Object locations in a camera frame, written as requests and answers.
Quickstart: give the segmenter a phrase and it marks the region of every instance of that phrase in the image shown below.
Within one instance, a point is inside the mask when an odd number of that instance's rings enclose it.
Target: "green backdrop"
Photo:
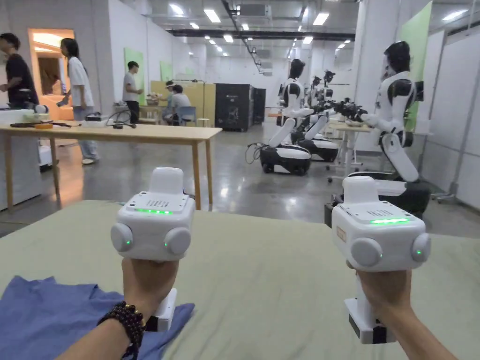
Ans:
[[[128,71],[127,64],[135,61],[139,65],[138,73],[135,75],[135,85],[137,89],[143,89],[144,93],[138,96],[140,105],[145,105],[145,76],[144,76],[144,55],[142,52],[130,48],[124,48],[125,55],[125,71]]]
[[[160,78],[162,81],[168,81],[173,79],[173,67],[172,64],[166,61],[160,62]]]
[[[410,77],[413,81],[423,81],[423,69],[427,54],[428,30],[432,15],[432,1],[417,15],[412,17],[402,27],[400,39],[410,45]],[[409,116],[405,124],[407,131],[414,131],[417,126],[417,114],[419,103],[416,102],[409,110]]]

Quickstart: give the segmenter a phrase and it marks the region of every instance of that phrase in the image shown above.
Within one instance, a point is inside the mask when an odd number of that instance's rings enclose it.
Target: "doorway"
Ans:
[[[73,120],[73,108],[57,103],[70,89],[67,59],[60,50],[63,38],[75,38],[71,29],[28,29],[32,76],[40,104],[48,106],[53,121]]]

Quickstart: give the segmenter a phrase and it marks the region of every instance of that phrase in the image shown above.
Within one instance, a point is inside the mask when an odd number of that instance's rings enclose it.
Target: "white handheld controller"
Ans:
[[[110,231],[115,249],[123,257],[157,262],[182,259],[191,243],[195,201],[183,193],[183,171],[156,168],[150,189],[132,197],[118,212]],[[147,329],[170,329],[177,290],[160,304]]]
[[[430,255],[425,223],[378,199],[375,181],[368,176],[343,181],[344,202],[334,207],[334,243],[352,266],[365,272],[388,272],[420,267]],[[362,344],[395,342],[376,319],[357,278],[357,298],[345,300],[349,321]]]

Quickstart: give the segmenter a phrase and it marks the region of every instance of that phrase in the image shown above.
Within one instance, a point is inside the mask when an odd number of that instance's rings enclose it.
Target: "black bead bracelet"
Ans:
[[[100,321],[98,321],[97,326],[108,319],[118,320],[125,329],[128,339],[130,339],[131,345],[128,347],[123,357],[125,358],[133,355],[132,359],[136,360],[144,337],[144,316],[135,309],[134,305],[129,305],[122,301],[115,305],[110,312],[101,318]]]

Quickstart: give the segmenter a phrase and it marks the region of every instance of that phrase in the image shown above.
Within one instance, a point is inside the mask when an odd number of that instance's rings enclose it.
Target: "man in black shirt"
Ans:
[[[0,35],[0,50],[8,55],[7,72],[8,84],[0,85],[0,90],[8,91],[8,100],[14,106],[21,106],[25,102],[38,104],[32,74],[25,60],[17,53],[20,40],[11,33]]]

